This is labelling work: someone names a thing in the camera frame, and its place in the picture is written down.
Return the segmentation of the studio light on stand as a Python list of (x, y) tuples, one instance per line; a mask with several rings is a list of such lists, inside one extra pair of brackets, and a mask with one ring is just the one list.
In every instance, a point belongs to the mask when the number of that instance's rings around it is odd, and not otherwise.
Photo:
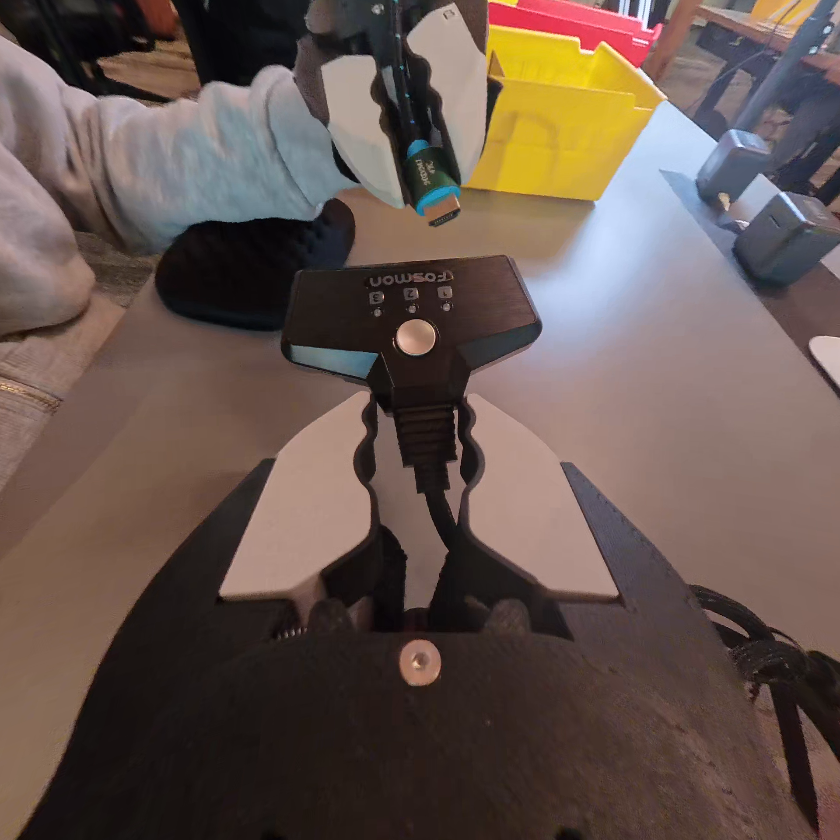
[(731, 124), (734, 130), (752, 132), (762, 121), (763, 114), (773, 105), (776, 95), (788, 76), (808, 56), (816, 55), (826, 37), (833, 30), (833, 10), (837, 2), (819, 1), (808, 18), (798, 28), (789, 45), (780, 53), (772, 69), (755, 92), (743, 103)]

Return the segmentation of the person's left forearm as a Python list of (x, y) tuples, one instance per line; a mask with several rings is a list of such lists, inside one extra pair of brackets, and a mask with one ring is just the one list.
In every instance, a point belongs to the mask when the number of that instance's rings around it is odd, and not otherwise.
[(2, 38), (2, 336), (85, 310), (95, 279), (76, 232), (158, 254), (207, 221), (313, 219), (351, 185), (284, 67), (150, 108), (71, 87)]

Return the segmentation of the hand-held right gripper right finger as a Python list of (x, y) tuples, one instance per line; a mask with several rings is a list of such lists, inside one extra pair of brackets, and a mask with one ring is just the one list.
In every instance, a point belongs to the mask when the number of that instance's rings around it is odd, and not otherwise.
[(484, 397), (458, 409), (460, 475), (453, 546), (429, 606), (430, 628), (470, 632), (493, 616), (568, 632), (565, 605), (622, 596), (560, 458)]

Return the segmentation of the grey power adapter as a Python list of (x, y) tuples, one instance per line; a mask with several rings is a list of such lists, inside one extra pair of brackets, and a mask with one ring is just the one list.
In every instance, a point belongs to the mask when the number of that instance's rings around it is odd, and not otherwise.
[(751, 278), (788, 287), (838, 244), (838, 220), (819, 200), (781, 192), (735, 238), (732, 250)]
[(770, 146), (759, 135), (740, 129), (728, 130), (697, 174), (700, 199), (707, 205), (720, 207), (723, 206), (720, 195), (726, 196), (730, 203), (739, 200), (763, 173), (770, 156)]

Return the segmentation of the person's left hand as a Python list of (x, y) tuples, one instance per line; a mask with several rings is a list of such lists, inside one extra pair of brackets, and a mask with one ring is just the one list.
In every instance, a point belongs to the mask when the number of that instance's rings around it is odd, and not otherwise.
[(294, 81), (313, 118), (324, 127), (329, 124), (329, 108), (322, 79), (322, 66), (329, 56), (314, 35), (306, 35), (297, 44), (293, 68)]

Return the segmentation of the yellow plastic bin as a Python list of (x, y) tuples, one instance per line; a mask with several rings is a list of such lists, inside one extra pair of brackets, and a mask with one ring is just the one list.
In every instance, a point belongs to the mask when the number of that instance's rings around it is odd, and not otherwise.
[(491, 25), (501, 90), (468, 188), (597, 201), (665, 94), (607, 43)]

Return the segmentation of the black hdmi switch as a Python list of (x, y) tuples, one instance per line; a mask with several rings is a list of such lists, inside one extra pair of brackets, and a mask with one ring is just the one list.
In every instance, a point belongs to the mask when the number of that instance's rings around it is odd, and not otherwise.
[(530, 347), (542, 329), (513, 259), (492, 255), (299, 271), (280, 348), (296, 366), (367, 386), (450, 550), (448, 465), (469, 379)]

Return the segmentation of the black wrist rest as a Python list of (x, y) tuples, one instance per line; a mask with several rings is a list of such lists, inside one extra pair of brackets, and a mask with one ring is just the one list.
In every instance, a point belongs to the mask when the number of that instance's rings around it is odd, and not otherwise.
[(297, 273), (342, 268), (354, 239), (352, 211), (336, 198), (311, 221), (195, 224), (163, 253), (154, 288), (164, 306), (183, 318), (275, 332), (286, 319)]

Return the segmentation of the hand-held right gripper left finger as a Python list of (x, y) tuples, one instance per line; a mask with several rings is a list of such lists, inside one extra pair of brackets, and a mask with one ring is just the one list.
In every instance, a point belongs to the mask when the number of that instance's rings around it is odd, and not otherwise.
[(275, 457), (219, 598), (280, 602), (293, 626), (339, 603), (357, 627), (400, 629), (404, 553), (382, 526), (372, 480), (378, 409), (357, 392), (304, 427)]

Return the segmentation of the black board on white stand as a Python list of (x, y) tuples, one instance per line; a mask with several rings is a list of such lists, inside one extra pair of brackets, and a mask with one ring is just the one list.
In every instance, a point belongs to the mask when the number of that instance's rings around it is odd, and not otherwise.
[(832, 335), (816, 335), (808, 342), (808, 352), (815, 365), (824, 373), (836, 392), (839, 392), (840, 339)]

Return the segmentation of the red plastic bin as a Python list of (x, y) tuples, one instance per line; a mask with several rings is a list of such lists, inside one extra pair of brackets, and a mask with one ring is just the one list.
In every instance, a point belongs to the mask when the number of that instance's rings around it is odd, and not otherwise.
[(489, 2), (488, 9), (493, 26), (577, 39), (586, 51), (607, 44), (636, 68), (663, 30), (662, 24), (649, 28), (636, 17), (575, 2)]

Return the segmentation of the wooden office desk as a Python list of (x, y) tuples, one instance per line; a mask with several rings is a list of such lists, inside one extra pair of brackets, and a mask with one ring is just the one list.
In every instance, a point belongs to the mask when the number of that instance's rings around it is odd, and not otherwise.
[[(724, 64), (746, 70), (755, 60), (772, 62), (791, 45), (793, 37), (816, 10), (816, 2), (791, 3), (791, 11), (777, 10), (769, 17), (727, 7), (702, 5), (696, 12), (696, 46)], [(816, 48), (802, 63), (838, 75), (838, 2), (828, 18), (828, 32), (817, 36)]]

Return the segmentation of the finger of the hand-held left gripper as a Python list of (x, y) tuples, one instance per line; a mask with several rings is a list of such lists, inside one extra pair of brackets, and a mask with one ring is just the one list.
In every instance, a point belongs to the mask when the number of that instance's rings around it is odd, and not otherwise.
[(469, 183), (487, 136), (486, 2), (427, 2), (407, 34), (408, 53), (420, 69), (422, 93), (442, 135), (457, 182)]
[(385, 106), (375, 98), (381, 74), (375, 58), (347, 55), (321, 67), (332, 144), (354, 178), (370, 194), (394, 208), (405, 197), (397, 148)]

